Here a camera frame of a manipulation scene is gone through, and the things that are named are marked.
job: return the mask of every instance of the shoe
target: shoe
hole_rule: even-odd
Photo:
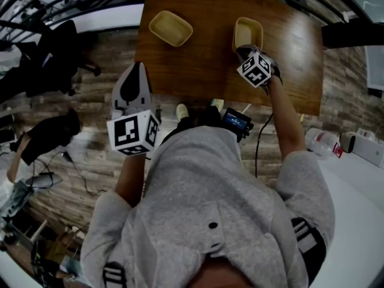
[[[188,108],[184,103],[179,103],[176,107],[176,116],[180,122],[183,118],[189,117]]]
[[[217,110],[220,112],[224,107],[224,100],[223,99],[212,99],[211,100],[211,106],[215,106]]]

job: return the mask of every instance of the wooden floor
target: wooden floor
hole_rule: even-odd
[[[109,119],[112,88],[120,74],[133,62],[136,39],[136,30],[100,34],[96,46],[86,51],[101,66],[102,74],[99,77],[80,70],[75,78],[76,94],[73,97],[60,93],[34,97],[33,112],[16,116],[19,128],[27,130],[44,118],[65,113],[69,107],[74,108],[80,116],[82,132],[74,137],[67,148],[57,151],[69,152],[91,191],[113,189],[124,159],[124,155],[110,150],[106,121]],[[380,124],[384,124],[384,102],[367,95],[364,48],[326,50],[323,60],[320,116],[306,115],[304,128],[319,127],[336,133],[353,131],[358,127],[376,131]],[[15,102],[22,100],[23,97],[17,97]],[[176,127],[174,111],[180,101],[189,103],[194,116],[207,105],[206,100],[181,99],[171,95],[153,95],[153,101],[162,109],[163,122],[158,144]],[[242,110],[246,105],[225,103],[226,107],[236,110]],[[241,152],[243,164],[252,174],[257,134],[269,114],[269,107],[251,106],[247,111],[255,127],[251,135],[241,142]],[[384,128],[380,128],[377,134],[384,139]],[[271,123],[264,130],[258,160],[259,178],[270,186],[273,186],[281,166],[277,143],[275,128]],[[41,159],[49,161],[57,151],[41,156]],[[146,171],[150,165],[151,162],[147,161]],[[55,157],[50,169],[59,174],[63,182],[33,197],[29,212],[40,219],[77,225],[86,231],[97,196],[87,194],[82,179],[64,159]]]

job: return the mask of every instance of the yellow container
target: yellow container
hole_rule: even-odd
[[[243,45],[256,45],[260,50],[263,47],[262,25],[246,17],[240,17],[235,23],[233,31],[232,51]]]
[[[158,13],[149,23],[149,30],[175,47],[183,45],[193,33],[188,22],[169,11]]]

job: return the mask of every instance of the hand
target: hand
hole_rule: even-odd
[[[28,133],[24,133],[17,151],[23,152],[30,140],[31,140],[31,137],[28,135]]]

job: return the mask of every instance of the person in background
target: person in background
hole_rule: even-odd
[[[36,191],[61,181],[52,173],[37,174],[31,164],[41,154],[66,146],[79,133],[80,121],[71,109],[67,115],[45,119],[0,152],[0,216],[13,217]]]
[[[96,202],[81,261],[97,287],[308,287],[329,248],[334,206],[279,76],[267,85],[283,165],[268,188],[244,169],[213,100],[198,127],[180,104],[156,150],[126,158]]]

